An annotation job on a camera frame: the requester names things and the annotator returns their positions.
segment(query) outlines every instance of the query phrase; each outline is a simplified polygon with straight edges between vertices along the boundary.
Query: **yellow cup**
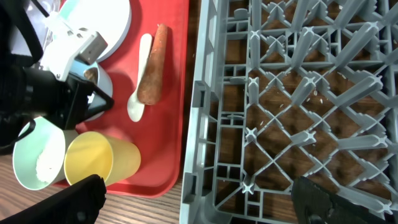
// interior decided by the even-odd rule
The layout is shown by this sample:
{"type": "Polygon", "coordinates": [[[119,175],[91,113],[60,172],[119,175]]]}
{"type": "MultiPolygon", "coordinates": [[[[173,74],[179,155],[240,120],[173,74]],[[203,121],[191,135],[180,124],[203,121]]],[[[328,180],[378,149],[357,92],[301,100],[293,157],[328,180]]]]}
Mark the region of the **yellow cup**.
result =
{"type": "Polygon", "coordinates": [[[63,168],[70,185],[98,174],[108,186],[135,174],[140,163],[133,143],[89,131],[69,145],[63,168]]]}

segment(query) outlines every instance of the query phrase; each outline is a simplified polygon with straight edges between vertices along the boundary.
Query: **tray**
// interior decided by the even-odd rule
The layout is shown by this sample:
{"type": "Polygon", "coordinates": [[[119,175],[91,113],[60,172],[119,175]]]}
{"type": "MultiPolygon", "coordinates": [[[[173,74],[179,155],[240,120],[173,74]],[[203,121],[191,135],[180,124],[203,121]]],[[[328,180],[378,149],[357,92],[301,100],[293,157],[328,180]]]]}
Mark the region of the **tray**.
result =
{"type": "MultiPolygon", "coordinates": [[[[118,50],[101,62],[113,83],[114,107],[100,118],[81,123],[79,133],[98,131],[133,142],[142,162],[137,173],[107,187],[111,194],[159,197],[169,191],[180,171],[185,58],[187,51],[188,3],[185,0],[130,0],[132,22],[118,50]],[[143,34],[155,35],[157,25],[169,29],[162,100],[146,106],[138,123],[129,119],[127,100],[136,89],[139,41],[143,34]]],[[[65,181],[58,183],[67,186],[65,181]]]]}
{"type": "Polygon", "coordinates": [[[300,176],[391,220],[394,2],[202,0],[181,223],[297,223],[300,176]]]}

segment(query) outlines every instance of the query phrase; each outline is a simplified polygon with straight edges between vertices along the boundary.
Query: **table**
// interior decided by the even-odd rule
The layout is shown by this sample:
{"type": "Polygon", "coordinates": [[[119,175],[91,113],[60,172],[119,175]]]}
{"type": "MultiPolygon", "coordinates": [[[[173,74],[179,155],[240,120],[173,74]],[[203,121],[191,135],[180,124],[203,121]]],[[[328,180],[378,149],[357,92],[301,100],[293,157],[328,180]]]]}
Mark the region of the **table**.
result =
{"type": "MultiPolygon", "coordinates": [[[[181,171],[185,157],[185,141],[188,132],[190,101],[201,1],[190,1],[188,26],[187,69],[185,83],[184,133],[182,141],[181,171]]],[[[45,198],[61,191],[59,187],[48,187],[30,191],[21,186],[12,169],[12,156],[0,157],[0,220],[24,210],[45,198]]],[[[175,186],[159,198],[139,198],[106,195],[106,202],[99,213],[97,223],[178,223],[182,175],[175,186]]]]}

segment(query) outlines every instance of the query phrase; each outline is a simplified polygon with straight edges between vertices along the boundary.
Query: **dish rack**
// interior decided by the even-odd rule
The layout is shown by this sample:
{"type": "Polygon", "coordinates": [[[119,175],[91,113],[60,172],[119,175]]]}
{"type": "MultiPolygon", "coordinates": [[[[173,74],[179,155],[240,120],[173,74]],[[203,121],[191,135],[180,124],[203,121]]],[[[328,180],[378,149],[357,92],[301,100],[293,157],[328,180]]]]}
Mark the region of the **dish rack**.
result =
{"type": "Polygon", "coordinates": [[[388,0],[202,0],[180,222],[297,222],[300,175],[398,210],[397,22],[388,0]]]}

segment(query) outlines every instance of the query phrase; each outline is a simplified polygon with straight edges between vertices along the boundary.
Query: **plastic crate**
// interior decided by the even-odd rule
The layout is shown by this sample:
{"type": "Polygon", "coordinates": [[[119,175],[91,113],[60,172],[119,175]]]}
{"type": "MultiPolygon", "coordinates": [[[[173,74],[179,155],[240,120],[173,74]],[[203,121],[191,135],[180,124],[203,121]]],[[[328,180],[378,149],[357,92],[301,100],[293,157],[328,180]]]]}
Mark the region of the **plastic crate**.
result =
{"type": "Polygon", "coordinates": [[[371,213],[384,218],[398,210],[394,186],[398,181],[398,4],[390,6],[391,2],[202,0],[181,223],[294,222],[294,217],[280,220],[267,214],[266,195],[289,197],[294,178],[281,163],[303,161],[311,165],[300,175],[323,175],[338,195],[371,213]],[[241,62],[228,60],[228,48],[236,45],[246,48],[241,62]],[[358,54],[368,57],[357,60],[358,54]],[[231,86],[237,86],[229,90],[236,96],[243,92],[241,101],[234,95],[226,99],[223,93],[231,86]],[[377,106],[361,110],[364,99],[377,106]],[[231,103],[242,111],[227,109],[231,103]],[[311,125],[291,131],[283,120],[290,116],[289,122],[299,123],[301,119],[295,119],[299,113],[311,125]],[[342,137],[335,126],[345,122],[347,127],[351,122],[358,128],[343,129],[345,134],[351,132],[342,137]],[[240,151],[231,162],[221,159],[223,137],[230,135],[225,129],[239,130],[236,139],[242,142],[227,144],[227,150],[238,147],[240,151]],[[276,133],[287,144],[272,152],[273,146],[262,144],[261,138],[276,133]],[[326,147],[330,148],[327,152],[323,151],[326,147]],[[246,167],[253,164],[245,162],[252,150],[256,157],[264,157],[264,163],[249,173],[246,167]],[[299,155],[296,161],[281,159],[292,151],[299,155]],[[316,155],[320,151],[322,159],[316,155]],[[359,156],[378,152],[384,154],[376,161],[359,156]],[[338,162],[340,154],[361,171],[344,184],[331,171],[336,163],[331,161],[338,162]],[[263,184],[260,175],[270,169],[285,179],[284,189],[276,190],[267,179],[263,184]],[[358,184],[368,180],[382,185],[388,198],[360,190],[358,184]],[[241,209],[221,209],[232,198],[241,209]]]}

